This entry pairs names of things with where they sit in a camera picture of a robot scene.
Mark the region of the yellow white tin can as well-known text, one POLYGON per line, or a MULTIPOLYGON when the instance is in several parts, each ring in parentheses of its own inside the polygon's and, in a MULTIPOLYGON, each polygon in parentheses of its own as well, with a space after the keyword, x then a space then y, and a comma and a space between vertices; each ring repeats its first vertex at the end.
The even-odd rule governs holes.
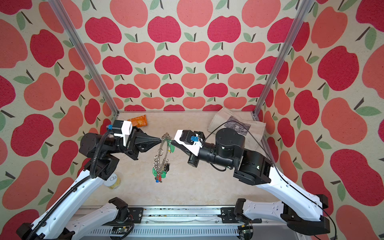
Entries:
POLYGON ((120 184, 121 184, 121 178, 115 173, 110 175, 110 177, 104 182, 104 185, 111 190, 116 189, 117 187, 120 186, 120 184))

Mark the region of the aluminium frame post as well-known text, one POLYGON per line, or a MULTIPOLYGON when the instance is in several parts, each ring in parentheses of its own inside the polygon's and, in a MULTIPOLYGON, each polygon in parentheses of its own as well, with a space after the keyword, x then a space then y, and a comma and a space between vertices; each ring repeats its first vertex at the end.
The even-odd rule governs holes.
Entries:
POLYGON ((53 9, 56 17, 58 18, 59 22, 61 23, 62 27, 66 31, 67 35, 69 36, 69 39, 72 41, 74 47, 76 48, 81 60, 85 64, 85 67, 87 68, 89 74, 93 77, 93 80, 95 84, 97 85, 98 89, 101 92, 101 95, 105 99, 106 103, 108 104, 109 108, 112 111, 112 115, 114 117, 118 117, 119 110, 117 108, 117 105, 115 101, 113 100, 113 97, 109 93, 109 90, 101 77, 100 73, 98 72, 94 61, 92 60, 91 55, 89 54, 87 48, 85 47, 84 43, 82 42, 80 36, 77 33, 77 30, 75 26, 73 25, 70 16, 67 14, 64 5, 61 1, 53 0, 48 1, 51 8, 53 9))
POLYGON ((290 30, 287 34, 287 37, 285 41, 283 42, 283 45, 279 51, 279 55, 277 56, 277 59, 275 61, 275 64, 272 68, 271 73, 267 77, 267 81, 265 83, 264 89, 262 90, 261 96, 258 98, 257 105, 255 107, 255 110, 252 113, 253 120, 258 121, 258 114, 260 110, 262 109, 263 104, 266 101, 266 98, 269 94, 269 91, 272 89, 272 85, 274 81, 277 79, 277 75, 281 70, 281 67, 285 61, 286 56, 289 54, 290 50, 293 50, 293 42, 298 36, 298 33, 300 31, 301 26, 304 23, 304 20, 306 19, 310 8, 315 3, 313 0, 304 0, 300 1, 301 4, 298 7, 297 14, 293 20, 293 23, 290 27, 290 30))

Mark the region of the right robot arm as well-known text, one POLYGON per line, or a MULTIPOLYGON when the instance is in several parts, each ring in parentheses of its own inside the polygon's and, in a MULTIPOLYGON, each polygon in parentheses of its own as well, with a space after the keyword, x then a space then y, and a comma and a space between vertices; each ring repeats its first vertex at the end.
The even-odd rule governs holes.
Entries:
POLYGON ((330 233, 330 220, 324 215, 324 209, 329 206, 327 196, 303 190, 264 155, 245 149, 245 136, 233 129, 220 129, 214 144, 205 140, 202 132, 178 130, 171 143, 189 155, 189 165, 197 167, 204 161, 234 170, 233 176, 240 182, 257 186, 278 198, 272 203, 238 199, 234 209, 237 220, 247 224, 261 220, 280 221, 307 236, 330 233))

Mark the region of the left aluminium frame post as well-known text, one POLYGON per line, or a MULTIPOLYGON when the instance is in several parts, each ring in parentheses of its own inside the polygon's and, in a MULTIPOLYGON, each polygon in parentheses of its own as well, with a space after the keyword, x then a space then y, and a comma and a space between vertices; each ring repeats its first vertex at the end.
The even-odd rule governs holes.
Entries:
POLYGON ((119 110, 117 108, 117 105, 115 101, 113 100, 113 97, 109 93, 109 90, 101 77, 100 73, 98 72, 94 61, 92 60, 91 55, 89 54, 87 48, 85 47, 84 43, 82 42, 80 36, 77 33, 77 30, 75 26, 73 25, 70 16, 67 14, 64 5, 61 1, 53 0, 48 1, 51 8, 53 9, 56 17, 58 18, 59 22, 61 23, 62 27, 66 31, 67 35, 69 36, 69 39, 72 41, 74 47, 76 48, 81 60, 85 64, 85 67, 87 68, 89 74, 93 77, 93 80, 95 84, 97 85, 98 89, 101 92, 101 95, 105 99, 106 103, 108 104, 109 108, 112 111, 112 115, 114 117, 118 117, 119 110))

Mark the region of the right aluminium frame post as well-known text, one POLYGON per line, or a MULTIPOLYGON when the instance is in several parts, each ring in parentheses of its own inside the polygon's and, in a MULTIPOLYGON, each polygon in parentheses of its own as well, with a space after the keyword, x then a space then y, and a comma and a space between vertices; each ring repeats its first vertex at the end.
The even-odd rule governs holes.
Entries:
POLYGON ((290 30, 287 34, 287 37, 285 41, 283 42, 283 45, 279 51, 279 55, 277 56, 277 59, 275 61, 275 64, 272 68, 271 73, 267 77, 267 81, 265 83, 264 89, 262 90, 261 96, 258 98, 257 105, 255 107, 255 110, 252 113, 253 120, 258 121, 258 114, 260 110, 262 109, 263 104, 266 101, 266 98, 269 94, 269 91, 272 89, 272 85, 274 81, 277 79, 277 75, 281 70, 281 67, 285 61, 286 56, 289 54, 290 50, 293 50, 293 42, 298 36, 298 33, 300 31, 301 26, 304 23, 304 20, 306 19, 310 8, 315 3, 313 0, 304 0, 300 1, 301 4, 298 7, 297 14, 293 20, 293 23, 290 27, 290 30))

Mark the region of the orange snack packet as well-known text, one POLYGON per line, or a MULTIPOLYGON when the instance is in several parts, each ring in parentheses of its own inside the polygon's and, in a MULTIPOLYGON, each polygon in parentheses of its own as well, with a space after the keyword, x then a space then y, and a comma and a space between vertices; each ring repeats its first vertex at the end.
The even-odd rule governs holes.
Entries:
POLYGON ((128 119, 132 123, 133 127, 141 128, 148 125, 148 120, 146 115, 141 115, 135 118, 128 119))

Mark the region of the canvas Monet tote bag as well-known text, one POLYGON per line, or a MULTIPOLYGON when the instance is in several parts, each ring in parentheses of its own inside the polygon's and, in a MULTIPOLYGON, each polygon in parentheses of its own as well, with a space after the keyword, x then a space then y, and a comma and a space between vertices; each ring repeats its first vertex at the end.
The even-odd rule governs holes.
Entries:
POLYGON ((260 144, 266 130, 266 123, 259 121, 244 120, 227 108, 222 108, 213 117, 208 131, 211 133, 219 125, 222 125, 219 129, 230 128, 235 130, 238 134, 245 137, 245 148, 248 150, 256 151, 261 154, 265 154, 265 151, 256 142, 260 144))

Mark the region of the front aluminium rail base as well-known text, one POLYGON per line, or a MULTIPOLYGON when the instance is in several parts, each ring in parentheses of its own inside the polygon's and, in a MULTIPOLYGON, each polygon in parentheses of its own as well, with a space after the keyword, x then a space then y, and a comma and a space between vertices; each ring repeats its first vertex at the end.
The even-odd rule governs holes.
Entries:
POLYGON ((233 206, 131 206, 124 223, 112 220, 112 207, 81 207, 66 229, 72 240, 235 237, 250 240, 252 224, 237 220, 233 206))

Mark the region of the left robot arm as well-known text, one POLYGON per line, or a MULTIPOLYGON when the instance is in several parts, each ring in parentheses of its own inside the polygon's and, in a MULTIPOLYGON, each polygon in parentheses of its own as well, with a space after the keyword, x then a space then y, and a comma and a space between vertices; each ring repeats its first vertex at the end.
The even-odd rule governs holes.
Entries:
POLYGON ((129 130, 112 128, 103 135, 82 137, 80 153, 90 158, 75 182, 40 217, 23 223, 16 233, 22 240, 80 240, 104 224, 134 226, 128 204, 118 197, 101 208, 77 219, 75 213, 88 197, 111 178, 119 159, 114 153, 124 153, 137 160, 139 153, 166 144, 167 140, 151 137, 137 127, 129 130))

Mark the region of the metal ring plate with keyrings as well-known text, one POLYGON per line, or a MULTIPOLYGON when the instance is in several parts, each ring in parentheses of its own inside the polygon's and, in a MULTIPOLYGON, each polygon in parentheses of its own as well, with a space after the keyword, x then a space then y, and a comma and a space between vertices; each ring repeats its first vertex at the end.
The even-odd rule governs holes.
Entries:
POLYGON ((168 154, 175 151, 175 146, 172 144, 172 137, 165 133, 161 138, 161 144, 154 158, 153 175, 156 183, 161 183, 169 171, 168 154))

